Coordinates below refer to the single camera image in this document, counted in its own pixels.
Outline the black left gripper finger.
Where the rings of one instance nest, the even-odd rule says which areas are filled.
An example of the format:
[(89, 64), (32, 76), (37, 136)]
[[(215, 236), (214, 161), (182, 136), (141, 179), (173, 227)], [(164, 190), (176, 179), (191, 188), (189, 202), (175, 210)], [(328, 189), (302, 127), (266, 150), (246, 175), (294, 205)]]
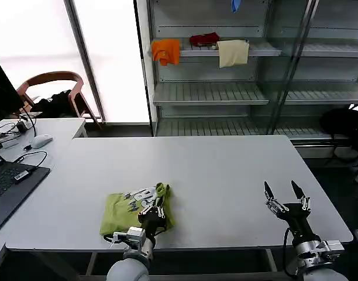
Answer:
[(149, 212), (156, 213), (158, 216), (161, 216), (161, 198), (157, 197), (155, 201), (147, 205), (141, 212), (139, 212), (140, 216), (146, 215)]
[(164, 199), (162, 197), (158, 197), (156, 199), (156, 208), (157, 208), (157, 211), (158, 211), (158, 216), (160, 218), (165, 218), (165, 213), (164, 213)]

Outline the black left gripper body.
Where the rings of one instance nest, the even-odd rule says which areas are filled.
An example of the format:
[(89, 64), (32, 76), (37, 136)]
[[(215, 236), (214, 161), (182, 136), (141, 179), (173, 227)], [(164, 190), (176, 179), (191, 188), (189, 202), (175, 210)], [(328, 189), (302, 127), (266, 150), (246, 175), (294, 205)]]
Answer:
[(155, 237), (167, 230), (167, 218), (159, 217), (158, 213), (139, 214), (138, 220), (147, 238)]

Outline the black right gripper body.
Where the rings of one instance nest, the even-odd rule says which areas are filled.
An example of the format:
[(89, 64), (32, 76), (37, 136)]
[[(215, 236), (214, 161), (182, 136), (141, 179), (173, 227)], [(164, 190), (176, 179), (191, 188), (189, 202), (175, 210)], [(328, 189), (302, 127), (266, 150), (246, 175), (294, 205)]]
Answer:
[(286, 203), (283, 206), (287, 209), (280, 211), (277, 217), (287, 222), (294, 238), (318, 238), (307, 221), (310, 211), (303, 210), (300, 203)]

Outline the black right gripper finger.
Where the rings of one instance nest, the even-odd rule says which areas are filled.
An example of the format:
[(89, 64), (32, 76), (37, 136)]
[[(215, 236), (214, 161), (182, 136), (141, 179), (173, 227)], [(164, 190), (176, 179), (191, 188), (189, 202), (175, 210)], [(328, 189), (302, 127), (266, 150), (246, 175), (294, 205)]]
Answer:
[(301, 208), (304, 210), (304, 211), (308, 211), (310, 212), (311, 211), (311, 198), (310, 197), (307, 197), (302, 188), (300, 188), (298, 186), (298, 184), (295, 182), (295, 181), (291, 181), (291, 185), (292, 185), (292, 189), (294, 190), (294, 193), (297, 197), (297, 199), (300, 201), (301, 203)]
[(264, 194), (266, 196), (266, 205), (268, 206), (269, 210), (276, 216), (280, 217), (283, 214), (287, 214), (289, 212), (288, 207), (284, 206), (283, 204), (279, 203), (269, 186), (269, 184), (265, 181), (264, 182)]

